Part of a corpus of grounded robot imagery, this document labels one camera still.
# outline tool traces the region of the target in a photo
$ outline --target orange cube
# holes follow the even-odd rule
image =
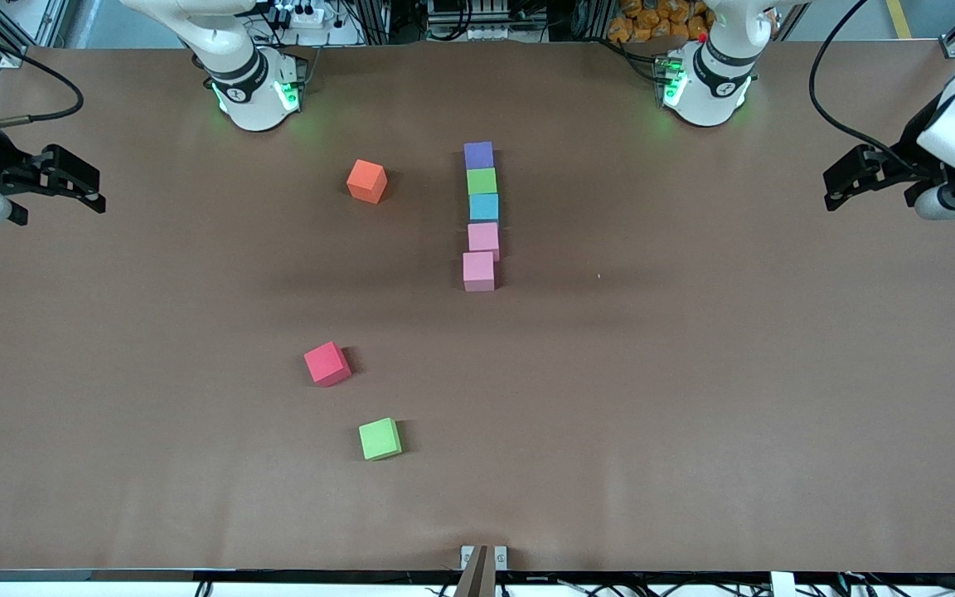
[[[357,159],[356,166],[352,167],[352,174],[348,177],[348,192],[360,201],[378,203],[382,201],[382,192],[385,192],[387,182],[385,167]]]

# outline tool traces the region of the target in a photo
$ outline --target purple cube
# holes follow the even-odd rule
[[[492,165],[492,141],[481,143],[464,143],[463,158],[467,162],[467,170],[480,170]]]

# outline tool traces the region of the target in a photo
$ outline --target red cube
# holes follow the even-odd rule
[[[334,383],[345,381],[352,377],[352,370],[345,360],[345,352],[333,342],[327,342],[321,347],[312,348],[304,353],[304,362],[308,364],[308,371],[312,379],[323,388],[329,388]]]
[[[346,184],[349,194],[356,199],[367,201],[367,203],[378,203],[382,201],[382,193],[385,192],[387,182],[385,167],[379,166],[378,163],[357,159]]]

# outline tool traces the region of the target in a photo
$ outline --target cable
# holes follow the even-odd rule
[[[322,55],[322,46],[319,46],[315,49],[315,57],[312,58],[312,64],[308,65],[308,74],[304,76],[304,84],[312,82],[312,78],[315,76],[315,65],[319,64],[319,56]]]
[[[810,101],[812,102],[812,107],[815,107],[816,112],[818,112],[828,124],[834,126],[835,129],[839,129],[839,131],[846,133],[846,135],[856,137],[857,139],[864,141],[864,143],[868,143],[870,146],[878,148],[878,150],[887,155],[887,158],[894,159],[894,161],[899,163],[901,167],[904,167],[905,170],[917,175],[917,177],[928,178],[930,176],[927,173],[912,165],[912,163],[905,162],[901,156],[899,156],[894,150],[891,150],[890,147],[887,147],[885,143],[882,143],[882,141],[875,139],[875,137],[870,135],[865,135],[865,133],[857,131],[857,129],[852,129],[850,126],[846,126],[845,124],[842,124],[836,120],[835,117],[827,113],[827,110],[823,109],[823,106],[820,105],[819,99],[816,99],[816,72],[817,69],[820,68],[820,61],[823,60],[823,53],[827,52],[827,47],[831,45],[832,41],[834,41],[835,36],[838,35],[838,32],[842,30],[842,27],[846,25],[846,22],[848,22],[857,11],[860,11],[860,7],[864,7],[866,2],[868,2],[868,0],[857,0],[857,3],[853,5],[853,8],[850,8],[849,11],[846,11],[846,15],[842,16],[842,19],[839,20],[836,26],[833,27],[831,33],[827,34],[827,39],[825,39],[823,44],[820,45],[820,49],[816,53],[816,58],[812,60],[812,68],[810,69],[810,88],[808,88],[808,90],[810,90]]]
[[[612,41],[608,41],[608,39],[603,39],[602,37],[581,37],[580,39],[577,39],[577,41],[594,41],[595,44],[599,44],[600,46],[603,46],[607,50],[610,50],[611,52],[618,54],[618,56],[625,56],[627,58],[632,58],[632,60],[637,61],[637,63],[648,63],[648,64],[655,63],[655,58],[652,58],[650,56],[640,56],[640,54],[633,54],[632,52],[625,50],[625,48],[623,48],[622,46],[614,45]]]
[[[886,585],[887,589],[893,590],[895,593],[897,593],[901,597],[913,597],[909,593],[905,593],[904,590],[901,590],[897,585],[894,585],[894,583],[886,582],[885,580],[880,579],[878,575],[875,575],[873,573],[868,573],[868,575],[872,577],[872,580],[880,583],[880,585]]]
[[[615,49],[613,44],[610,44],[609,41],[607,41],[606,44],[603,44],[603,46],[605,46],[605,48],[610,48],[611,50],[615,50],[615,53],[620,53],[621,56],[624,56],[625,61],[626,63],[628,63],[629,67],[632,68],[633,71],[637,73],[637,75],[640,75],[642,79],[649,80],[649,82],[652,82],[652,83],[668,84],[673,82],[673,80],[670,78],[667,78],[667,76],[649,75],[647,72],[643,72],[643,70],[636,64],[638,61],[639,63],[653,64],[653,58],[648,58],[648,60],[646,61],[640,60],[640,58],[642,58],[643,56],[635,56],[634,54],[630,54],[629,52],[626,52],[624,48],[617,48],[621,50],[621,52],[617,52],[617,49]],[[727,586],[721,586],[721,589],[732,592],[732,590],[728,589]],[[738,592],[738,590],[736,590],[733,593],[736,593],[737,595],[739,595],[739,597],[747,597],[746,595],[743,595],[742,593]]]
[[[366,23],[362,22],[360,20],[360,16],[357,15],[356,12],[352,11],[352,5],[348,2],[345,2],[345,10],[348,11],[348,16],[352,17],[352,26],[356,28],[356,33],[361,33],[360,27],[363,27],[363,33],[367,34],[367,39],[371,38],[372,36],[378,37],[379,35],[382,35],[382,32],[376,29],[371,29],[371,27],[367,26]]]
[[[623,594],[623,593],[621,592],[621,590],[618,590],[618,587],[617,587],[617,586],[614,586],[614,585],[600,585],[598,589],[592,590],[592,594],[596,594],[596,593],[598,593],[600,590],[603,590],[603,589],[613,590],[613,593],[614,593],[615,595],[617,595],[617,597],[625,597],[625,594]]]
[[[455,26],[455,31],[448,34],[446,37],[436,37],[434,34],[429,34],[429,38],[436,39],[436,41],[454,41],[454,39],[459,39],[467,29],[470,29],[470,22],[473,20],[474,16],[474,5],[473,0],[467,0],[465,5],[459,5],[459,23]],[[466,17],[466,23],[463,23],[463,17]]]
[[[275,27],[272,27],[272,22],[268,19],[268,11],[262,11],[260,18],[264,19],[265,23],[268,23],[268,29],[272,32],[272,35],[275,36],[275,48],[285,48],[285,45],[282,44],[282,38],[278,36],[278,32],[275,31]]]
[[[194,597],[209,597],[212,595],[212,581],[203,580],[197,583],[197,590],[194,590]]]
[[[65,116],[72,116],[77,112],[80,112],[80,109],[83,107],[83,91],[80,91],[79,87],[75,86],[75,83],[72,83],[71,80],[65,78],[60,72],[50,68],[49,66],[42,64],[40,61],[35,60],[29,56],[24,56],[23,52],[17,52],[5,46],[0,45],[0,52],[7,54],[8,56],[15,56],[20,58],[20,60],[25,61],[27,64],[34,66],[35,68],[46,72],[47,75],[53,76],[54,79],[60,80],[61,83],[65,84],[65,87],[68,87],[69,90],[72,90],[75,94],[76,102],[72,106],[67,107],[67,109],[60,109],[57,112],[50,112],[46,114],[24,114],[22,117],[11,117],[11,118],[2,118],[0,119],[0,129],[4,129],[7,126],[15,126],[17,124],[29,124],[29,122],[45,122],[47,120],[57,120],[58,118],[64,118]]]

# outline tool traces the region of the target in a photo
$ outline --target blue cube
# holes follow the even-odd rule
[[[466,159],[467,170],[481,170],[483,167],[492,167],[492,141],[464,143],[463,159]]]
[[[470,196],[471,222],[499,222],[500,196],[499,193],[489,192]]]

